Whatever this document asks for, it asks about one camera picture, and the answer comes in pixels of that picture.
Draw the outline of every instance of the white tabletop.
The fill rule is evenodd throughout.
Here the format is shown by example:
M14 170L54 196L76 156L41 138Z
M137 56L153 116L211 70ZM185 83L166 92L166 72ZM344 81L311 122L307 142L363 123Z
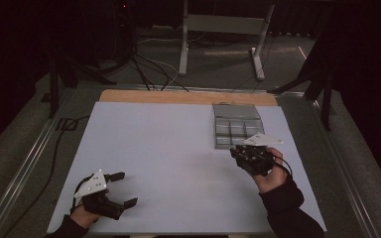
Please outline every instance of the white tabletop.
M305 196L302 206L324 222L281 107L257 106L265 134L280 150ZM61 225L74 190L98 170L124 172L108 197L138 197L119 220L102 217L98 234L259 234L272 231L253 179L228 150L214 149L211 105L97 102L79 145L48 232Z

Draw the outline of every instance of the hand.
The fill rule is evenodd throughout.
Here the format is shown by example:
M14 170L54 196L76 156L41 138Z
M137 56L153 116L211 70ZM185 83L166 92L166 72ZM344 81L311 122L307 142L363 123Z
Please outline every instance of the hand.
M267 151L271 152L275 157L283 158L283 154L274 148L267 148ZM279 165L283 164L280 159L276 159L275 162ZM282 185L287 179L287 173L283 169L274 166L265 177L258 175L253 176L253 179L259 188L259 192L265 193Z
M70 218L76 222L76 224L85 229L88 229L92 223L98 220L99 217L100 215L85 210L84 206L81 204L81 201L70 215Z

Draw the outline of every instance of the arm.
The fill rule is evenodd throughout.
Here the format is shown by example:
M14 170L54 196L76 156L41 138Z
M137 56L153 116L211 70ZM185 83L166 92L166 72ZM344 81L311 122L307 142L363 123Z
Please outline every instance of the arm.
M283 158L276 149L268 151ZM268 221L279 238L324 237L320 225L300 209L305 199L286 171L274 166L267 176L254 176L253 179L268 211Z
M84 209L83 205L79 205L72 213L71 216L66 215L63 218L61 227L46 238L80 238L87 232L88 228L100 216L93 214Z

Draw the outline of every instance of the dark background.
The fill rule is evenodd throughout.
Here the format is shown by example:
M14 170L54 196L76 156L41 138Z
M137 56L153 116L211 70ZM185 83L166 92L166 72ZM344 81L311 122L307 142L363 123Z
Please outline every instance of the dark background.
M138 9L133 20L140 27L167 25L176 28L181 25L182 1L133 2L135 10ZM190 12L212 11L212 5L204 2L195 0L190 5ZM72 55L80 60L90 63L97 55L104 57L104 43L96 43L93 36L87 34L87 24L80 19L75 4L76 1L53 1L52 4L33 0L0 1L0 134L34 95L35 82L49 71L47 51L42 44L46 34L44 29L50 27L56 33L62 31L59 43L66 48L69 46L64 46L63 37L77 39L77 48L71 49L79 50L72 52ZM247 5L235 6L233 11L218 5L216 13L258 14L256 8L241 6ZM94 24L104 25L98 34L119 34L110 25L109 13L103 7L98 13L94 12L100 16L97 18L100 22ZM59 19L60 23L49 19ZM280 2L275 9L270 31L273 35L317 38L304 66L304 73L314 68L336 66L333 88L341 93L346 108L381 168L381 1L363 1L359 4L339 1Z

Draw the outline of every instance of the sleeve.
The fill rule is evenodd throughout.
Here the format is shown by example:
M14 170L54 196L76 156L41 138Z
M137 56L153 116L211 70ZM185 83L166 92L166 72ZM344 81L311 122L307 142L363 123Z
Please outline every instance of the sleeve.
M80 238L87 232L88 229L76 224L68 215L65 215L61 227L55 233L48 234L46 238Z
M259 194L268 211L268 221L279 238L322 238L320 225L305 214L300 206L305 201L293 178L275 189Z

